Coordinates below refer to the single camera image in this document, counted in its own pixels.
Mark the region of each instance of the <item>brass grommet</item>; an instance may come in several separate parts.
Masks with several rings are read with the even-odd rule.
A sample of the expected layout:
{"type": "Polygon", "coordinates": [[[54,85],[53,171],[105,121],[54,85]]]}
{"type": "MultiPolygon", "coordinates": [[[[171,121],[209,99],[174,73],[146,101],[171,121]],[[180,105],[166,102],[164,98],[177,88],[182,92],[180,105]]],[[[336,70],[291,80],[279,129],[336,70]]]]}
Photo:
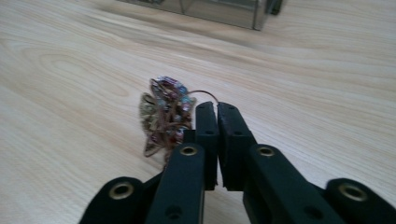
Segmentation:
{"type": "Polygon", "coordinates": [[[257,148],[257,151],[261,156],[265,157],[272,157],[275,155],[275,152],[269,147],[259,147],[257,148]]]}
{"type": "Polygon", "coordinates": [[[368,199],[367,193],[354,185],[344,183],[338,189],[344,196],[353,201],[364,202],[368,199]]]}
{"type": "Polygon", "coordinates": [[[117,183],[111,188],[108,196],[114,200],[125,199],[134,193],[134,186],[129,182],[117,183]]]}
{"type": "Polygon", "coordinates": [[[180,153],[185,156],[193,156],[197,154],[198,150],[195,147],[183,147],[180,153]]]}

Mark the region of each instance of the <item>metal box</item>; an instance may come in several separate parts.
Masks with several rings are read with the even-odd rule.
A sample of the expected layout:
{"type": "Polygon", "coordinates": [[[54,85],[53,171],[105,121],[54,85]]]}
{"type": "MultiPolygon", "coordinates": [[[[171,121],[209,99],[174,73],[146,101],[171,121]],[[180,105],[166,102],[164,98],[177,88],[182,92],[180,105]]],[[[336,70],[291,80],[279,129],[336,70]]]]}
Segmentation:
{"type": "Polygon", "coordinates": [[[276,15],[282,0],[119,0],[178,14],[261,30],[268,14],[276,15]]]}

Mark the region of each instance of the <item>black plastic part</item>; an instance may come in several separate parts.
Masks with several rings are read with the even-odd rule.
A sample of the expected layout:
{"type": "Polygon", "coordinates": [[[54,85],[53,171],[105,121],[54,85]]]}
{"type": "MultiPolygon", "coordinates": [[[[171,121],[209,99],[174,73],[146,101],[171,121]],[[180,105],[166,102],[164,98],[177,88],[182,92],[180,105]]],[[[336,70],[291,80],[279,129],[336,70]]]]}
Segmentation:
{"type": "Polygon", "coordinates": [[[271,223],[271,211],[251,177],[247,179],[245,185],[243,202],[251,224],[271,223]]]}
{"type": "Polygon", "coordinates": [[[133,223],[140,224],[145,223],[146,216],[149,212],[149,208],[151,207],[152,201],[154,200],[155,192],[160,184],[161,178],[163,177],[163,173],[159,173],[158,175],[152,177],[150,180],[143,184],[143,196],[140,200],[139,209],[134,215],[133,223]]]}
{"type": "Polygon", "coordinates": [[[225,103],[218,105],[219,163],[227,190],[244,189],[246,167],[243,158],[256,144],[239,110],[225,103]]]}
{"type": "Polygon", "coordinates": [[[357,181],[331,180],[324,197],[347,223],[396,223],[395,208],[357,181]]]}
{"type": "Polygon", "coordinates": [[[219,126],[212,102],[195,107],[195,143],[205,149],[205,190],[218,184],[219,126]]]}
{"type": "Polygon", "coordinates": [[[246,160],[271,223],[345,223],[277,148],[255,145],[246,160]]]}
{"type": "Polygon", "coordinates": [[[202,223],[205,151],[192,143],[176,147],[149,209],[146,223],[202,223]]]}
{"type": "Polygon", "coordinates": [[[105,184],[92,199],[79,224],[132,223],[136,219],[135,215],[142,195],[143,184],[140,180],[131,177],[113,179],[105,184]],[[110,191],[122,183],[128,183],[133,187],[132,194],[123,199],[111,198],[110,191]]]}
{"type": "Polygon", "coordinates": [[[320,194],[320,196],[324,197],[324,189],[323,188],[320,188],[314,184],[311,184],[311,185],[314,187],[314,189],[317,190],[317,192],[320,194]]]}
{"type": "Polygon", "coordinates": [[[184,130],[183,143],[195,143],[195,130],[184,130]]]}
{"type": "Polygon", "coordinates": [[[282,8],[283,0],[274,0],[274,1],[276,1],[276,2],[275,2],[275,5],[271,11],[271,14],[276,16],[279,14],[280,9],[282,8]]]}

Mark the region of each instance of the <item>light wooden surface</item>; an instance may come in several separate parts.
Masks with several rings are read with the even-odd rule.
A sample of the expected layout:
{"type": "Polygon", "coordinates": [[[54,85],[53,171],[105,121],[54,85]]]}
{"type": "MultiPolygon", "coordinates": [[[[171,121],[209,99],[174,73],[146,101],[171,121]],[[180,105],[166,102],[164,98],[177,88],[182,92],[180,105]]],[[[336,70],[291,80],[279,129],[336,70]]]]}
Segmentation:
{"type": "MultiPolygon", "coordinates": [[[[237,106],[307,180],[396,205],[396,2],[289,0],[262,32],[116,1],[0,1],[0,222],[77,223],[118,176],[146,181],[138,102],[170,76],[237,106]]],[[[195,95],[201,102],[210,100],[195,95]]],[[[205,223],[247,223],[240,193],[205,223]]]]}

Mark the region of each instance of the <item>wooden table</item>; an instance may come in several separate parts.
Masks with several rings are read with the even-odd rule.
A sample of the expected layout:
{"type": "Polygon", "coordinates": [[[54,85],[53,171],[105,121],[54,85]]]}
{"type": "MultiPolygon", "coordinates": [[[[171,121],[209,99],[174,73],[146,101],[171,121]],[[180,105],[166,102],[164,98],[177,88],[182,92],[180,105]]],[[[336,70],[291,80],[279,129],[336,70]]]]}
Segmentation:
{"type": "MultiPolygon", "coordinates": [[[[237,106],[306,179],[396,205],[396,2],[290,0],[262,32],[116,1],[0,1],[0,222],[77,223],[107,181],[146,181],[138,103],[169,76],[237,106]]],[[[200,102],[210,100],[194,95],[200,102]]],[[[205,223],[248,223],[241,193],[205,223]]]]}

